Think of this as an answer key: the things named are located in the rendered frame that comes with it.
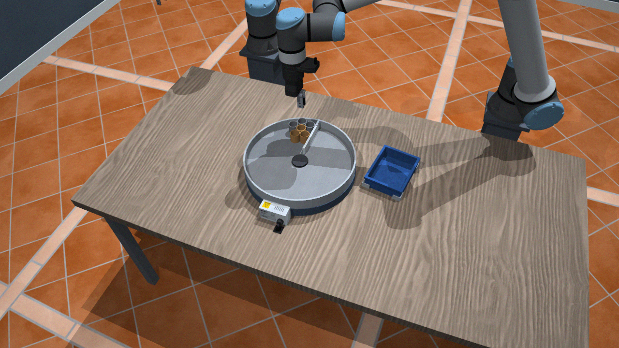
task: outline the cluster of cylinders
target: cluster of cylinders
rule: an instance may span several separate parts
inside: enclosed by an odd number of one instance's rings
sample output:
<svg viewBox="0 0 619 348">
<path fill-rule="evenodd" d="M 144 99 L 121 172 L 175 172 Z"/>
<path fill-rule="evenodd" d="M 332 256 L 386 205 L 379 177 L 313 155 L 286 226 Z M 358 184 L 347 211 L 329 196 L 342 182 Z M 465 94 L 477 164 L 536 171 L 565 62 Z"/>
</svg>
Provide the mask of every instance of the cluster of cylinders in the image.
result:
<svg viewBox="0 0 619 348">
<path fill-rule="evenodd" d="M 310 133 L 314 129 L 314 125 L 316 125 L 314 121 L 308 121 L 304 118 L 299 118 L 296 121 L 290 121 L 288 123 L 290 141 L 305 144 L 310 136 Z"/>
</svg>

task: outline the orange cup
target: orange cup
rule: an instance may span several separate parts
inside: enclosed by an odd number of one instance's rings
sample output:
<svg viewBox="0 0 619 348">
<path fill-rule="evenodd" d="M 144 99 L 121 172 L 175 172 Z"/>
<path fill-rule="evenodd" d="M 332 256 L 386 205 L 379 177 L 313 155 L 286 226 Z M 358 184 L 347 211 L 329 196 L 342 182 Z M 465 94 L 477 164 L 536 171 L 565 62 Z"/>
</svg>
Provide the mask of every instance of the orange cup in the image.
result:
<svg viewBox="0 0 619 348">
<path fill-rule="evenodd" d="M 292 142 L 294 142 L 296 144 L 300 140 L 301 139 L 300 139 L 299 131 L 297 131 L 296 129 L 291 130 L 290 131 L 290 141 L 292 141 Z"/>
<path fill-rule="evenodd" d="M 300 134 L 300 140 L 302 144 L 305 144 L 305 142 L 308 140 L 308 137 L 310 136 L 310 132 L 308 131 L 302 131 Z"/>
</svg>

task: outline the blue plastic tray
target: blue plastic tray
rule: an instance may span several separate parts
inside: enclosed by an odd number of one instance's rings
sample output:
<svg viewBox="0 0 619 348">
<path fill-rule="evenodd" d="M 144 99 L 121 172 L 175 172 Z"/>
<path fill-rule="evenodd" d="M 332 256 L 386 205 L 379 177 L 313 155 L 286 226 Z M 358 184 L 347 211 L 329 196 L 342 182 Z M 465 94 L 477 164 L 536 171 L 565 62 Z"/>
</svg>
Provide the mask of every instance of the blue plastic tray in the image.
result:
<svg viewBox="0 0 619 348">
<path fill-rule="evenodd" d="M 365 174 L 365 186 L 399 200 L 419 160 L 417 156 L 385 145 Z"/>
</svg>

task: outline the wooden table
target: wooden table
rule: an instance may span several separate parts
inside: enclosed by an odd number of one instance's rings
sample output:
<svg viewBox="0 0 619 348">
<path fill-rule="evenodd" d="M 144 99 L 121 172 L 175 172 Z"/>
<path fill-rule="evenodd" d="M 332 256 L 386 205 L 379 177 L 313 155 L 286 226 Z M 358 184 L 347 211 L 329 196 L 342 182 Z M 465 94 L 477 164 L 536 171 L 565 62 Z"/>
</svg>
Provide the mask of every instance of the wooden table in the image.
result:
<svg viewBox="0 0 619 348">
<path fill-rule="evenodd" d="M 585 162 L 414 116 L 192 67 L 73 196 L 125 226 L 469 347 L 589 346 Z M 357 149 L 336 207 L 262 220 L 242 166 L 278 120 L 330 122 Z M 360 186 L 383 145 L 421 163 L 401 202 Z"/>
</svg>

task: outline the control box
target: control box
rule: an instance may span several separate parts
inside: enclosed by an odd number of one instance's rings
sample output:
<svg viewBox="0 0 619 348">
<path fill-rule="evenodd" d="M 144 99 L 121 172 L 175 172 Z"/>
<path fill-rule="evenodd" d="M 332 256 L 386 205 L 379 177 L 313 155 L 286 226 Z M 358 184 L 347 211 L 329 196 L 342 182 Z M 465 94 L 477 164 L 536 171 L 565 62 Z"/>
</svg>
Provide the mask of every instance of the control box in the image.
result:
<svg viewBox="0 0 619 348">
<path fill-rule="evenodd" d="M 260 203 L 260 217 L 269 221 L 277 222 L 277 219 L 284 221 L 284 226 L 288 225 L 290 221 L 290 207 L 283 206 L 281 204 L 262 200 Z"/>
</svg>

